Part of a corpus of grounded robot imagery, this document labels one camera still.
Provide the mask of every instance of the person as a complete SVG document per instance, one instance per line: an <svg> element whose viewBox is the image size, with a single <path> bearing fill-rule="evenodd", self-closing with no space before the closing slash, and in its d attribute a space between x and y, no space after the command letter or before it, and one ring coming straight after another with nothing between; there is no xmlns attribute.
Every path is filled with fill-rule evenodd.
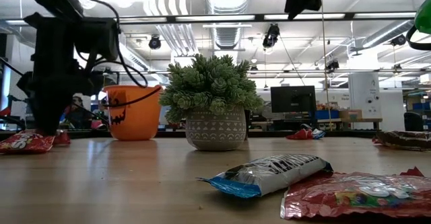
<svg viewBox="0 0 431 224"><path fill-rule="evenodd" d="M76 129L90 128L92 115L84 109L82 99L79 96L73 97L73 104L68 106L65 111L65 119Z"/></svg>

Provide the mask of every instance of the red candy bag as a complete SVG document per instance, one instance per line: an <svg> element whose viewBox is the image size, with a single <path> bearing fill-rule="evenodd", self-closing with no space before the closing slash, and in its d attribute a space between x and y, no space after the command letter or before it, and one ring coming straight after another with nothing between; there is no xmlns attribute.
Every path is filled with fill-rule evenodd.
<svg viewBox="0 0 431 224"><path fill-rule="evenodd" d="M0 153L32 154L46 153L53 147L54 137L44 137L31 131L20 133L0 142Z"/></svg>
<svg viewBox="0 0 431 224"><path fill-rule="evenodd" d="M54 138L53 145L70 145L70 137L67 132L63 130L57 130L57 136Z"/></svg>
<svg viewBox="0 0 431 224"><path fill-rule="evenodd" d="M418 173L409 170L407 173ZM338 217L351 213L431 217L431 178L365 173L317 174L285 193L281 218Z"/></svg>

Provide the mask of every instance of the desk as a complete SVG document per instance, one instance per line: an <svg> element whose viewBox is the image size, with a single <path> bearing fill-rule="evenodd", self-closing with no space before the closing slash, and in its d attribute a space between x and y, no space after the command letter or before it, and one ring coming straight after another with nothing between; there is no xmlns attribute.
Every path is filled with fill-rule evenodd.
<svg viewBox="0 0 431 224"><path fill-rule="evenodd" d="M349 123L359 123L359 122L373 122L376 124L376 130L380 130L380 122L382 122L382 118L365 118L365 119L324 119L324 120L317 120L318 123L330 123L333 122L335 124L343 124L343 129L348 129Z"/></svg>
<svg viewBox="0 0 431 224"><path fill-rule="evenodd" d="M379 149L370 139L249 139L223 153L194 151L186 139L80 139L44 155L0 156L0 223L322 223L281 220L284 190L241 200L195 180L282 153L318 155L339 172L399 174L416 165L431 176L431 153Z"/></svg>

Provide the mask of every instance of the succulent plant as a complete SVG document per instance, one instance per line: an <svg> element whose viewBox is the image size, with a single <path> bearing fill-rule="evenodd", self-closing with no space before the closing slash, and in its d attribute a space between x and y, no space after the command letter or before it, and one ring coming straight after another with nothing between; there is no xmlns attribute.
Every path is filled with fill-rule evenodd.
<svg viewBox="0 0 431 224"><path fill-rule="evenodd" d="M170 85L160 96L160 104L170 106L166 113L169 122L179 122L193 108L205 108L216 115L233 106L255 110L263 105L256 94L256 84L247 79L248 61L234 65L233 58L196 54L193 64L181 67L169 65Z"/></svg>

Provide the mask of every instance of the green object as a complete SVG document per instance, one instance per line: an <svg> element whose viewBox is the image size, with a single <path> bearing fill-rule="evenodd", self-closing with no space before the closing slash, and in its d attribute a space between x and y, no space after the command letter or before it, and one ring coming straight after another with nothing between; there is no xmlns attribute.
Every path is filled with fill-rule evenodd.
<svg viewBox="0 0 431 224"><path fill-rule="evenodd" d="M416 12L415 24L405 36L410 47L416 50L431 50L431 43L412 42L411 37L416 31L431 34L431 0L425 0Z"/></svg>
<svg viewBox="0 0 431 224"><path fill-rule="evenodd" d="M416 12L415 27L422 33L431 34L431 0L425 0Z"/></svg>
<svg viewBox="0 0 431 224"><path fill-rule="evenodd" d="M160 96L160 104L171 107L166 119L179 122L195 108L221 115L235 106L245 110L262 107L255 82L246 77L249 69L248 61L235 66L228 55L207 59L196 54L191 66L169 65L170 85Z"/></svg>

